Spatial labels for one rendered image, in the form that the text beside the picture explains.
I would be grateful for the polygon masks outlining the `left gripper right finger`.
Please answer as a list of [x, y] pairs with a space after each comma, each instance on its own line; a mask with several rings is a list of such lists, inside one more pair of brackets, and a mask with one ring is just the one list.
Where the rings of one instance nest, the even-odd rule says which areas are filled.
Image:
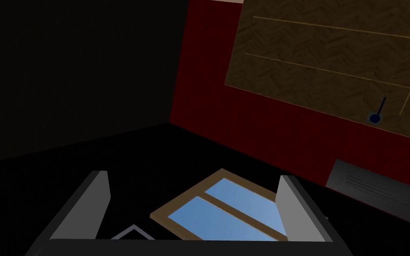
[[288, 241], [333, 241], [293, 181], [286, 175], [280, 177], [275, 203]]

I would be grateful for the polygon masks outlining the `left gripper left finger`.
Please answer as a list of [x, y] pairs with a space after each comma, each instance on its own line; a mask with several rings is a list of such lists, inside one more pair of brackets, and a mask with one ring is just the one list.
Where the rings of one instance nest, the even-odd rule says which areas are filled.
[[111, 199], [107, 171], [99, 171], [50, 239], [95, 239]]

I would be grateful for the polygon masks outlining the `wooden framed window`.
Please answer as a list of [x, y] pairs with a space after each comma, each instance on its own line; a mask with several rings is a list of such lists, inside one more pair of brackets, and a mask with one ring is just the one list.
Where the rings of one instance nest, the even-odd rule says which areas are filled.
[[287, 241], [275, 196], [219, 169], [150, 218], [183, 240]]

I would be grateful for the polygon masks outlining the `dark grey wall vent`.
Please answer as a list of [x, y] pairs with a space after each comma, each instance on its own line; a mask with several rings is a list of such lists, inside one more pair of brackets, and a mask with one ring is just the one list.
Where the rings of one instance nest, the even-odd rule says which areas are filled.
[[410, 185], [335, 160], [326, 187], [410, 222]]

